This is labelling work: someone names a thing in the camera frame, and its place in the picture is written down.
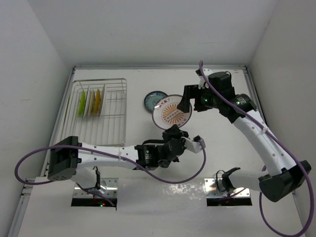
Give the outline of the white plate orange sunburst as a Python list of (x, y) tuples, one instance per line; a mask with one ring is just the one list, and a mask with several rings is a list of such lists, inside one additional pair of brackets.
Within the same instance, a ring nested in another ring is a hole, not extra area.
[(177, 109), (181, 100), (181, 95), (172, 94), (158, 101), (152, 112), (153, 123), (163, 130), (167, 130), (173, 125), (177, 125), (179, 128), (184, 126), (190, 120), (193, 109), (191, 105), (188, 113)]

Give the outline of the teal blue patterned plate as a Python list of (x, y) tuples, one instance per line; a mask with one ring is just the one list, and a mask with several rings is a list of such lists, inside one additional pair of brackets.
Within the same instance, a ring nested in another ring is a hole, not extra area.
[(165, 92), (159, 90), (149, 92), (144, 97), (144, 108), (147, 112), (152, 113), (155, 105), (166, 96), (167, 94)]

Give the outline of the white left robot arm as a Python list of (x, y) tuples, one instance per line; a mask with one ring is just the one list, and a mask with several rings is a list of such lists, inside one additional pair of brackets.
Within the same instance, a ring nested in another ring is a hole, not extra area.
[(186, 150), (189, 134), (173, 125), (162, 133), (162, 137), (158, 145), (105, 147), (80, 143), (78, 137), (69, 136), (50, 151), (47, 178), (50, 181), (72, 180), (86, 190), (96, 191), (102, 185), (100, 173), (92, 171), (92, 167), (148, 171), (168, 168), (172, 162), (178, 162)]

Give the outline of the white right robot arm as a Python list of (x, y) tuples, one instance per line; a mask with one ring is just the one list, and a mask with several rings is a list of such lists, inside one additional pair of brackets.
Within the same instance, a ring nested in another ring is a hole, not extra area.
[(199, 84), (186, 85), (183, 98), (177, 108), (187, 113), (190, 100), (194, 99), (197, 112), (218, 109), (248, 139), (259, 154), (267, 174), (246, 172), (234, 167), (222, 174), (219, 183), (221, 191), (230, 193), (243, 187), (260, 191), (272, 202), (277, 202), (305, 181), (304, 172), (309, 173), (310, 164), (304, 160), (299, 164), (289, 152), (274, 139), (275, 136), (263, 121), (255, 103), (246, 94), (236, 94), (229, 72), (196, 70), (200, 77)]

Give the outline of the plain white plate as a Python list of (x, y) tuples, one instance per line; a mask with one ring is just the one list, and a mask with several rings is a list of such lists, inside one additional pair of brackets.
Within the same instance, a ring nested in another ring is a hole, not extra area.
[(100, 105), (99, 105), (99, 116), (101, 116), (102, 113), (102, 107), (103, 107), (103, 102), (104, 102), (104, 98), (106, 97), (106, 85), (103, 84), (103, 88), (102, 88), (102, 93), (101, 93), (101, 98), (100, 98)]

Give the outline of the yellow plate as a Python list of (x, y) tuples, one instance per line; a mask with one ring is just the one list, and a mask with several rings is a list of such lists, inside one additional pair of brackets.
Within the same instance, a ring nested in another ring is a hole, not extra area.
[(96, 95), (95, 95), (95, 104), (94, 104), (94, 115), (99, 115), (99, 107), (101, 102), (101, 92), (99, 89), (97, 89)]

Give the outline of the beige plate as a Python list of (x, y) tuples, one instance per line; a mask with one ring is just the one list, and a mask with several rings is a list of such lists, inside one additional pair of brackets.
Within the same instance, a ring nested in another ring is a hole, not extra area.
[(93, 115), (95, 98), (96, 98), (95, 97), (95, 91), (94, 91), (94, 89), (91, 89), (91, 95), (90, 95), (89, 106), (88, 106), (88, 116), (89, 117), (91, 115)]

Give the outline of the large white plate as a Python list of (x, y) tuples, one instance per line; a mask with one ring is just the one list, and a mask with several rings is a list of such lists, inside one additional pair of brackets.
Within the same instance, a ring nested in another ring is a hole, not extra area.
[(85, 108), (84, 108), (83, 117), (86, 117), (87, 114), (88, 114), (88, 108), (89, 108), (90, 98), (91, 98), (91, 88), (90, 88), (90, 86), (89, 86), (89, 87), (88, 87), (88, 90), (87, 90), (87, 96), (86, 96), (86, 101), (85, 101)]

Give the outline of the lime green plate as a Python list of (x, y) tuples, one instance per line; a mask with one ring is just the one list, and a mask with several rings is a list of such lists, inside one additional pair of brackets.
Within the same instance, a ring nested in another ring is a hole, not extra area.
[(83, 117), (85, 105), (86, 105), (86, 92), (83, 90), (80, 96), (80, 100), (79, 100), (78, 113), (77, 113), (78, 117)]

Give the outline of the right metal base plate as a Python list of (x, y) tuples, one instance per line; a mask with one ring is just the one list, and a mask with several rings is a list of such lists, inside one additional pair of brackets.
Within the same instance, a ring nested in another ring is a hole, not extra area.
[(250, 190), (248, 188), (236, 188), (229, 192), (218, 189), (216, 178), (205, 178), (204, 187), (207, 198), (250, 198)]

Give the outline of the metal base plate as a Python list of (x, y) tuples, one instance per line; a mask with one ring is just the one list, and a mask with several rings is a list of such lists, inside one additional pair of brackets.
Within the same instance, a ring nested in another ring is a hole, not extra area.
[[(101, 188), (97, 191), (90, 191), (105, 198), (117, 198), (118, 195), (118, 179), (114, 178), (101, 178)], [(86, 193), (75, 184), (73, 191), (73, 198), (93, 198), (92, 194)]]
[(218, 189), (216, 178), (205, 178), (204, 187), (207, 198), (250, 198), (250, 190), (248, 188), (236, 188), (229, 192)]

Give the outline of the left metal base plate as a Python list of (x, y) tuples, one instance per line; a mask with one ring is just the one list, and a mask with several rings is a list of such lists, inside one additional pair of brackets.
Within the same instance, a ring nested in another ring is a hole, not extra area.
[[(117, 198), (118, 195), (118, 179), (114, 178), (101, 178), (101, 188), (97, 191), (90, 191), (105, 198)], [(75, 184), (73, 191), (73, 198), (93, 198), (92, 194), (86, 193)]]

